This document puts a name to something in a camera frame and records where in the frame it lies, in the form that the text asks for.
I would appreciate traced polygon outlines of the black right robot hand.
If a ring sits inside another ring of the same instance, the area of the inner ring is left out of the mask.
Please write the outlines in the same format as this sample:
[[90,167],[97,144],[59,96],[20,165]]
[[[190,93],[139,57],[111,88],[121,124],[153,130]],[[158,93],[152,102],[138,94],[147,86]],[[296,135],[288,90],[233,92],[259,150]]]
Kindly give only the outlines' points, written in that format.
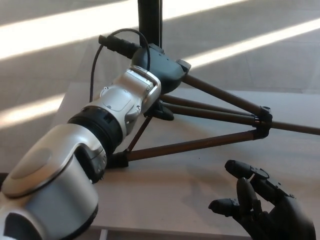
[[313,221],[297,199],[261,168],[228,160],[225,169],[237,178],[236,198],[213,200],[208,208],[233,218],[253,240],[315,240]]

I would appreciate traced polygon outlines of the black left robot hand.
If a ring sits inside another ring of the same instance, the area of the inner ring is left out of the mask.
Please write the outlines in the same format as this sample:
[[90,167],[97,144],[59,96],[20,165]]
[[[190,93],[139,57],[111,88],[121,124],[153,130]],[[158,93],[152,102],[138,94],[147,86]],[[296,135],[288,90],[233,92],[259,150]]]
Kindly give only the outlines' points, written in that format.
[[170,59],[164,50],[155,44],[149,45],[149,53],[145,48],[134,45],[128,58],[132,66],[138,66],[152,74],[158,81],[149,91],[142,102],[142,112],[145,117],[154,117],[165,121],[174,120],[174,114],[163,106],[160,96],[175,90],[182,82],[183,77],[189,72],[191,65],[179,59]]

